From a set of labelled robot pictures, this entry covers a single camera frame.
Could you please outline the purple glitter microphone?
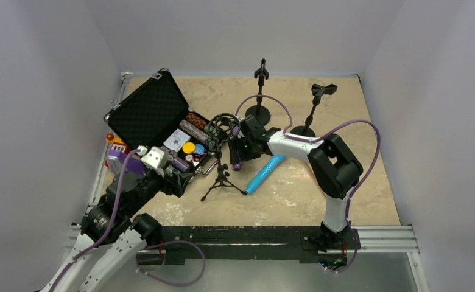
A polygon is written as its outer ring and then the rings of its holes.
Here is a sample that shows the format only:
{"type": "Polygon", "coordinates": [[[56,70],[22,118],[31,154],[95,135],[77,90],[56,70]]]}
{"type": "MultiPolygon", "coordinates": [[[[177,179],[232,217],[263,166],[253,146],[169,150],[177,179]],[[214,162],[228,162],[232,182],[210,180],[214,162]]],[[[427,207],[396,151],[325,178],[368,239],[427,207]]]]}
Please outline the purple glitter microphone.
{"type": "Polygon", "coordinates": [[[239,127],[235,126],[232,129],[232,139],[229,140],[228,142],[229,150],[230,150],[230,163],[234,171],[240,171],[242,169],[242,161],[241,161],[241,156],[239,153],[238,136],[239,136],[239,127]]]}

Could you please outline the black tripod shock-mount stand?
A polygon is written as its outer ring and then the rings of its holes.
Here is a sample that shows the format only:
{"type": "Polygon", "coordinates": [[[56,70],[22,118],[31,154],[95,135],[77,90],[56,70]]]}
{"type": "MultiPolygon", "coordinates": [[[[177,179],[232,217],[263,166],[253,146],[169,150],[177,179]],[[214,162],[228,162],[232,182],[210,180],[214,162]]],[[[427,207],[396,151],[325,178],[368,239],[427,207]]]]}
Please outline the black tripod shock-mount stand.
{"type": "Polygon", "coordinates": [[[238,186],[235,186],[228,180],[228,177],[230,176],[228,172],[228,165],[222,163],[223,146],[235,137],[233,133],[234,129],[241,129],[241,123],[239,119],[233,114],[222,113],[214,116],[208,125],[210,128],[214,129],[210,134],[208,154],[211,154],[216,159],[217,176],[214,184],[208,189],[200,201],[204,202],[212,190],[220,187],[232,187],[238,190],[242,195],[246,195],[246,191],[240,189],[238,186]]]}

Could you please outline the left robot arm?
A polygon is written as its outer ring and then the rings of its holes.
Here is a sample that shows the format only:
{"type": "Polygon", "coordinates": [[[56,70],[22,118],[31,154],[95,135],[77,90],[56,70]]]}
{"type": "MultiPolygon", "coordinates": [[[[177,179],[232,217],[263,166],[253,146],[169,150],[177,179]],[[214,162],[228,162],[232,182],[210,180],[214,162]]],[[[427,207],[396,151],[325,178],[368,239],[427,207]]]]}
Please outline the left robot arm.
{"type": "Polygon", "coordinates": [[[167,246],[162,225],[137,212],[159,191],[183,192],[192,177],[193,173],[161,176],[152,170],[139,178],[122,171],[115,192],[107,192],[84,216],[71,252],[44,291],[102,291],[139,251],[167,246]]]}

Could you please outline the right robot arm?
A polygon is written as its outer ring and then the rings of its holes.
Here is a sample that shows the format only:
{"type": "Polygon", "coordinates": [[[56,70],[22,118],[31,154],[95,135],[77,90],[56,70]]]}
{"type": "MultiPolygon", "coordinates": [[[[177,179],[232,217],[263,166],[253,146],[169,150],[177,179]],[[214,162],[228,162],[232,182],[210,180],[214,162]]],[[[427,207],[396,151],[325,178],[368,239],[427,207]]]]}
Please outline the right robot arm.
{"type": "Polygon", "coordinates": [[[347,121],[321,137],[290,134],[284,129],[266,130],[254,116],[241,119],[231,130],[229,141],[232,163],[256,159],[261,155],[280,155],[310,165],[318,186],[326,196],[323,231],[338,234],[348,226],[350,198],[360,184],[363,166],[337,130],[351,125],[347,121]]]}

